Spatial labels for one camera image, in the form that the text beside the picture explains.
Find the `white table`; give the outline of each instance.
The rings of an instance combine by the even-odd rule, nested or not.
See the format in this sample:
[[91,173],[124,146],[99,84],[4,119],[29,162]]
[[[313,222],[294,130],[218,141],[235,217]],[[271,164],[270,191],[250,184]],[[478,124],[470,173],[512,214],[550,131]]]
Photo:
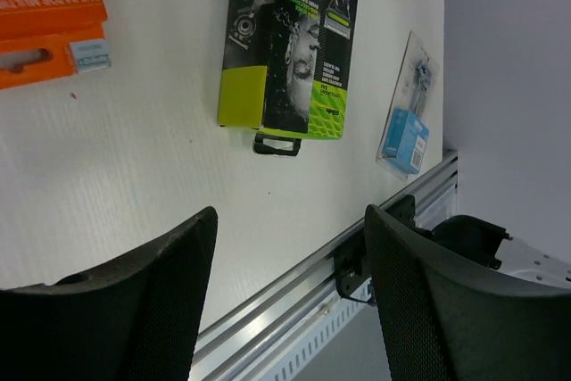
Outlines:
[[[375,155],[411,29],[443,64],[443,0],[360,0],[343,139],[295,159],[216,124],[228,0],[105,2],[112,69],[0,93],[0,287],[53,283],[213,205],[207,327],[405,186]],[[442,103],[441,77],[423,170]]]

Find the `product packaging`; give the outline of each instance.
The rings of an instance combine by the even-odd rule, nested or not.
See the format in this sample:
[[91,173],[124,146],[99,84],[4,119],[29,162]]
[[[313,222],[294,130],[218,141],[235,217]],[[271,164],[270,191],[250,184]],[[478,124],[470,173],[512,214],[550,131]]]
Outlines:
[[423,119],[439,70],[420,39],[410,32],[389,121],[377,154],[377,162],[401,178],[418,174],[422,167],[430,135]]
[[219,124],[343,134],[357,0],[230,0]]
[[0,89],[109,67],[103,0],[0,0]]

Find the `orange box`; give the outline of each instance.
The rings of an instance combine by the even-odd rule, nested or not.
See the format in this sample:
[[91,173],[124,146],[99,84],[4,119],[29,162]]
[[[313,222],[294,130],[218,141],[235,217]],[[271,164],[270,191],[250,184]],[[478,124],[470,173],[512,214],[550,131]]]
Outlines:
[[0,89],[111,66],[103,0],[0,0]]

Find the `blue package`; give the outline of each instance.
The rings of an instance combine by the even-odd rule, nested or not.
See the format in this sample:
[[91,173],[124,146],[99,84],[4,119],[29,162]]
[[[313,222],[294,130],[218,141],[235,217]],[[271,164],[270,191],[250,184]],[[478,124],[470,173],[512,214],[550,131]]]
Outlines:
[[405,174],[418,174],[430,131],[412,111],[395,109],[383,147],[383,157]]

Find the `gray floor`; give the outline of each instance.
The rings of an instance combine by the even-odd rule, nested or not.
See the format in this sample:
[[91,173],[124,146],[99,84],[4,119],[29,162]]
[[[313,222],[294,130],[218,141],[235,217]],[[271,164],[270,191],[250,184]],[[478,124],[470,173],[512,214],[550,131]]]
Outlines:
[[295,381],[390,381],[377,309],[363,310]]

